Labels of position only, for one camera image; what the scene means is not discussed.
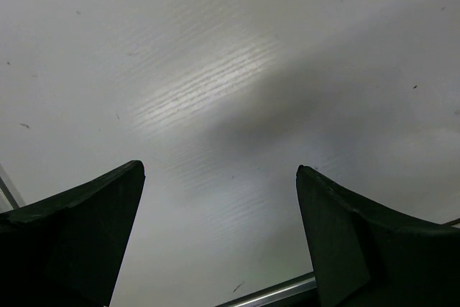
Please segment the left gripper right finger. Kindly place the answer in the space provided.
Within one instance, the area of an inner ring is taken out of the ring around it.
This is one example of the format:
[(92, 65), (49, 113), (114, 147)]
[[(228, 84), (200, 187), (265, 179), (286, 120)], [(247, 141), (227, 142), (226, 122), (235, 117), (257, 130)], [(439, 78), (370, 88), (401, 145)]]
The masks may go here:
[(400, 213), (308, 166), (296, 191), (322, 306), (457, 306), (459, 230)]

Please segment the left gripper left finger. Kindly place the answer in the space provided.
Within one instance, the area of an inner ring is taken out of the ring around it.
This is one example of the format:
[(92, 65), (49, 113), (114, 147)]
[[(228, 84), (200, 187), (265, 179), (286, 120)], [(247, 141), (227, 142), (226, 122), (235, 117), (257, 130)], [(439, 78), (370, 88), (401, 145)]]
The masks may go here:
[(2, 306), (109, 306), (145, 182), (132, 160), (1, 214)]

